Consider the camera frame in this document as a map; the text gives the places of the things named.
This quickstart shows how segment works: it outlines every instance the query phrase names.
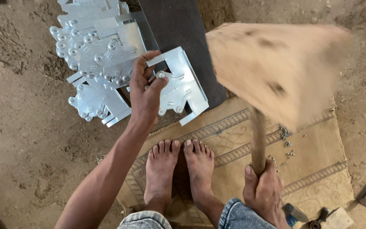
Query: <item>human arm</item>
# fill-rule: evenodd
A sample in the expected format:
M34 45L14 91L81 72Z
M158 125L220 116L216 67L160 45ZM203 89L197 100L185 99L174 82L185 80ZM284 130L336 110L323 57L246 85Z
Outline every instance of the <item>human arm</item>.
M109 211L131 165L158 121L160 91L168 79L155 79L145 90L154 69L154 66L146 66L146 60L158 55L160 51L148 51L135 61L130 81L132 114L128 126L105 159L74 191L56 229L97 228Z

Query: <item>dirt floor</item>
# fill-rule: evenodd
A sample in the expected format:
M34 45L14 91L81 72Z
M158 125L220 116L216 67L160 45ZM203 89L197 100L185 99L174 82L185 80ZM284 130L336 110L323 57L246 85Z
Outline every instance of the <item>dirt floor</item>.
M223 22L330 23L354 34L335 91L338 124L354 194L366 183L366 0L197 0L207 31ZM69 106L72 75L55 54L49 27L62 14L55 0L0 0L0 229L53 228L66 201L120 136L129 118L107 128ZM179 116L161 118L156 129ZM366 208L348 208L366 227ZM115 202L101 224L122 219Z

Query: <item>fingernail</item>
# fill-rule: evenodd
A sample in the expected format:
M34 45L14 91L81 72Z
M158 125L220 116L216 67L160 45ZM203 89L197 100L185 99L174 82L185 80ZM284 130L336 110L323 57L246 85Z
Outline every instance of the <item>fingernail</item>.
M245 167L245 172L246 172L248 175L250 175L250 174L251 174L251 166L247 165L247 166Z

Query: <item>human hand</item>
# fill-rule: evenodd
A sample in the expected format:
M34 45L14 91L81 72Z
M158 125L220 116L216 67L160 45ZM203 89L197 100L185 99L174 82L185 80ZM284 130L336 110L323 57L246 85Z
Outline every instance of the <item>human hand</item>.
M145 90L145 86L149 84L149 78L155 66L148 67L147 60L160 55L161 52L147 51L139 56L134 62L130 87L130 99L132 106L132 114L130 123L138 124L140 127L150 131L158 122L158 112L160 106L160 91L168 84L167 77L155 79L149 88Z
M245 205L278 229L288 229L282 210L283 180L277 175L275 163L266 160L265 171L258 178L251 166L245 167Z

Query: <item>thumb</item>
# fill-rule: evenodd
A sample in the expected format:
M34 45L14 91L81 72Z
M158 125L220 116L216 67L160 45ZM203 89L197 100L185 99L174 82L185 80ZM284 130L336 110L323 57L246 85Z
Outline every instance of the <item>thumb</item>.
M155 93L156 95L160 96L160 91L168 84L169 78L162 77L155 79L151 85L149 86L147 91L152 91L152 93Z
M244 187L244 195L247 193L248 197L255 198L255 191L258 186L258 176L255 173L254 169L250 165L245 167L245 187Z

